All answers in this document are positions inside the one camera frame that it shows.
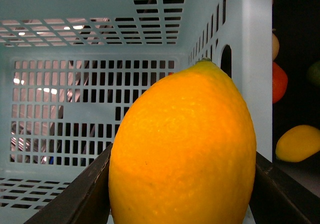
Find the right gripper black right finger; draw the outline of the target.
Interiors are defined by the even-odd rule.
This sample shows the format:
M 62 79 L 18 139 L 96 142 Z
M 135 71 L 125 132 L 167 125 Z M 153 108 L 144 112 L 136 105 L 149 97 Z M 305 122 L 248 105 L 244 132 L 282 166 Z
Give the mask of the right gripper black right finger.
M 254 187 L 249 202 L 257 224 L 318 224 L 320 198 L 256 154 Z

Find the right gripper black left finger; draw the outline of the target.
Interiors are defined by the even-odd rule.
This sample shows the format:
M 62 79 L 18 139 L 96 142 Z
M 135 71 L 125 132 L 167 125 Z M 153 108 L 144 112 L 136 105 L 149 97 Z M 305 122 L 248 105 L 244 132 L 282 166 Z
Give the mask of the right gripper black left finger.
M 110 215 L 110 144 L 68 187 L 27 224 L 106 224 Z

